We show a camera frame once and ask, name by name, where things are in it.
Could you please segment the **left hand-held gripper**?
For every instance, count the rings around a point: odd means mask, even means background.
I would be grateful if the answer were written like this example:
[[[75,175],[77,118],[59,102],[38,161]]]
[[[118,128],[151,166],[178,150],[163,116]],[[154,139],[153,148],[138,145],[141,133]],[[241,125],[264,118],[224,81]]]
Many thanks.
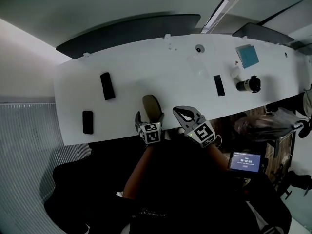
[[[139,131],[139,135],[145,142],[145,144],[150,145],[161,141],[161,122],[163,121],[164,113],[161,113],[157,123],[146,124],[146,122],[141,121],[141,113],[138,111],[135,116],[135,128]]]

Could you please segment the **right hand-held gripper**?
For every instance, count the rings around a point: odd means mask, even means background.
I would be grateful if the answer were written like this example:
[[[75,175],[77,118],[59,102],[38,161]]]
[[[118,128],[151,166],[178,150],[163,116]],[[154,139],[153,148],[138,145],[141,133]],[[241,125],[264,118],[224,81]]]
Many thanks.
[[[201,148],[205,148],[216,140],[210,121],[201,116],[195,107],[176,106],[173,108],[173,113],[181,127],[186,130],[185,136]]]

